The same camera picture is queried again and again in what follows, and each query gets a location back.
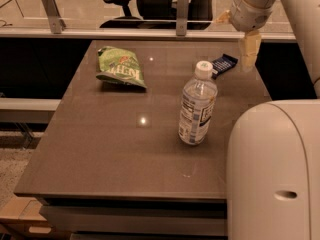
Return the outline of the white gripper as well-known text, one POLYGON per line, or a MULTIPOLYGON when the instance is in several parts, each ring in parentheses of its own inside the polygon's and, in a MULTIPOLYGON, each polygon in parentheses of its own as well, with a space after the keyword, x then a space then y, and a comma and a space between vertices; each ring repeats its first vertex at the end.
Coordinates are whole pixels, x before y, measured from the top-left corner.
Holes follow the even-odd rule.
POLYGON ((255 66, 262 40, 257 29, 265 25, 271 13, 271 7, 259 8, 245 0, 233 0, 230 11, 225 10, 212 21, 215 25, 231 23, 237 31, 246 32, 239 40, 240 62, 244 72, 251 71, 255 66))

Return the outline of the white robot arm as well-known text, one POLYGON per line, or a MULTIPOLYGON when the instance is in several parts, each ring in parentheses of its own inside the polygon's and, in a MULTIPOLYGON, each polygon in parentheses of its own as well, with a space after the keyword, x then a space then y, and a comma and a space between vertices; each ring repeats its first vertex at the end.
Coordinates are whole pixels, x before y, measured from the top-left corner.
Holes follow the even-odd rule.
MULTIPOLYGON (((236 30, 263 27, 276 0, 233 0, 236 30)), ((314 85, 320 0, 280 0, 314 85)), ((320 240, 320 99, 263 103, 236 121, 226 165, 228 240, 320 240)))

